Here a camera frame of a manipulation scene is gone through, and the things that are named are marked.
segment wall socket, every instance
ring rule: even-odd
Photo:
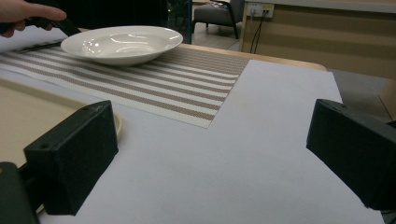
[[[247,15],[251,16],[251,14],[253,14],[253,17],[261,17],[262,12],[267,10],[268,12],[265,14],[265,18],[273,18],[274,8],[274,4],[250,2],[247,5]]]

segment striped placemat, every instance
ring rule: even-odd
[[[3,69],[207,128],[248,59],[176,48],[136,67],[76,59],[61,48],[0,54]]]

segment chair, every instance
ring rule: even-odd
[[[192,33],[195,30],[195,23],[203,22],[223,26],[232,26],[235,38],[238,39],[236,24],[243,19],[245,0],[230,0],[230,2],[212,0],[215,3],[222,3],[225,7],[215,7],[213,4],[199,6],[194,10],[194,20],[192,21]]]

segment hand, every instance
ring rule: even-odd
[[[57,7],[27,3],[23,0],[0,0],[0,22],[14,23],[11,28],[2,34],[3,37],[12,37],[15,30],[24,30],[25,19],[30,17],[62,21],[66,18],[66,13]]]

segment power cord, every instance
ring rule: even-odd
[[[268,13],[267,10],[264,10],[264,11],[262,12],[262,19],[260,20],[259,27],[257,27],[256,33],[254,34],[253,39],[251,40],[250,53],[252,53],[253,45],[254,45],[254,40],[256,39],[256,36],[257,36],[257,39],[256,39],[256,47],[254,48],[254,52],[253,52],[254,54],[256,53],[257,45],[259,44],[260,33],[262,32],[262,22],[264,21],[264,18],[265,18],[265,16],[267,15],[267,13]]]

